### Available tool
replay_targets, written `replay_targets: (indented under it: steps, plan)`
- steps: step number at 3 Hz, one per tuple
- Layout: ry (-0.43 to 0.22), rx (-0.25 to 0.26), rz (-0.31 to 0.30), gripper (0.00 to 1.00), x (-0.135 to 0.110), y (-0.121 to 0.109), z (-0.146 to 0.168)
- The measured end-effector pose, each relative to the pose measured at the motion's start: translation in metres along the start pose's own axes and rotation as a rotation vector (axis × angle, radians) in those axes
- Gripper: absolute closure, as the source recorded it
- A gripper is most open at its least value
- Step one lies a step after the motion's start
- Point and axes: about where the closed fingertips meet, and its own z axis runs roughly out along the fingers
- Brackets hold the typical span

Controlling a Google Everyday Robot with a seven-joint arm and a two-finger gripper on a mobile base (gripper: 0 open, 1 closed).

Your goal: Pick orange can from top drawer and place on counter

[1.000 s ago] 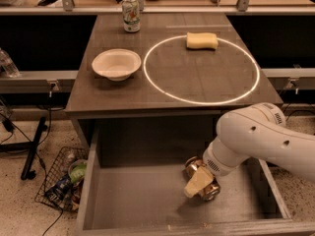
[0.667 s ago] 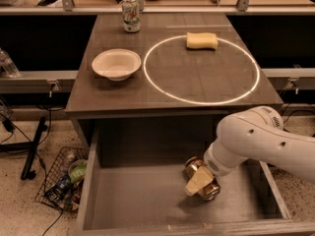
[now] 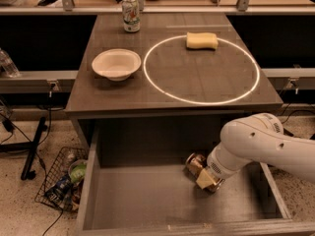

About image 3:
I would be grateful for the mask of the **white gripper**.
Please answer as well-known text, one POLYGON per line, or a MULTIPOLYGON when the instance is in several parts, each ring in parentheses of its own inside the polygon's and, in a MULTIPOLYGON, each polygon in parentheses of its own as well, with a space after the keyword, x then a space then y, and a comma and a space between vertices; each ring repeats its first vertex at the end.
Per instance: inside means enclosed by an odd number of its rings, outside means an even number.
POLYGON ((204 168, 197 177, 196 183, 202 190, 215 191, 220 184, 219 178, 227 179, 249 163, 249 159, 236 156, 223 145, 217 145, 207 157, 209 170, 204 168))

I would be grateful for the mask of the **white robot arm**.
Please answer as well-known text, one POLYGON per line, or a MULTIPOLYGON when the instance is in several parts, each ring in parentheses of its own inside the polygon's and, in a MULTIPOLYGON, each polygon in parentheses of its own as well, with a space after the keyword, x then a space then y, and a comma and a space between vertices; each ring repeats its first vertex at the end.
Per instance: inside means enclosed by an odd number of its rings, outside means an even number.
POLYGON ((215 192, 222 181, 253 161, 315 182, 315 142, 286 136, 280 120, 269 113, 226 123, 220 131, 220 143, 208 155, 196 182, 201 189, 215 192))

